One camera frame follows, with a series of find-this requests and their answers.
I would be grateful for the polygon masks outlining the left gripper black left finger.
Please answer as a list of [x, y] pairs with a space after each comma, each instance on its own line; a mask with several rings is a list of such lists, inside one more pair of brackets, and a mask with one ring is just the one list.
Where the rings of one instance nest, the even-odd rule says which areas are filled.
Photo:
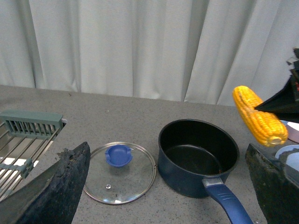
[[2, 224], [70, 224], [90, 165], [87, 142], [64, 149], [59, 161], [0, 202]]

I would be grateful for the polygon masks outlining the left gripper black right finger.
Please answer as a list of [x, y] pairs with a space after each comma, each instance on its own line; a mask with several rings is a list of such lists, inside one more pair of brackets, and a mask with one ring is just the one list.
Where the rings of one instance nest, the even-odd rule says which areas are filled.
[[299, 174], [297, 170], [249, 144], [245, 159], [258, 204], [269, 224], [299, 222]]

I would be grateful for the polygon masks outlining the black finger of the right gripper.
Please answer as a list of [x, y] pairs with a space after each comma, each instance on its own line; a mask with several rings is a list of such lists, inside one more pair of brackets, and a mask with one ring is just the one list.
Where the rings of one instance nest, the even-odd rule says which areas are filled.
[[299, 80], [290, 76], [285, 86], [274, 96], [255, 107], [275, 114], [280, 120], [299, 121]]

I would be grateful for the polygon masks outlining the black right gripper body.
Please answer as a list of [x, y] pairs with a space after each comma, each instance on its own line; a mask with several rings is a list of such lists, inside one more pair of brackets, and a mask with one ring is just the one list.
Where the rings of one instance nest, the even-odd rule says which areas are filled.
[[293, 48], [294, 55], [286, 60], [291, 72], [291, 85], [295, 102], [299, 101], [299, 48]]

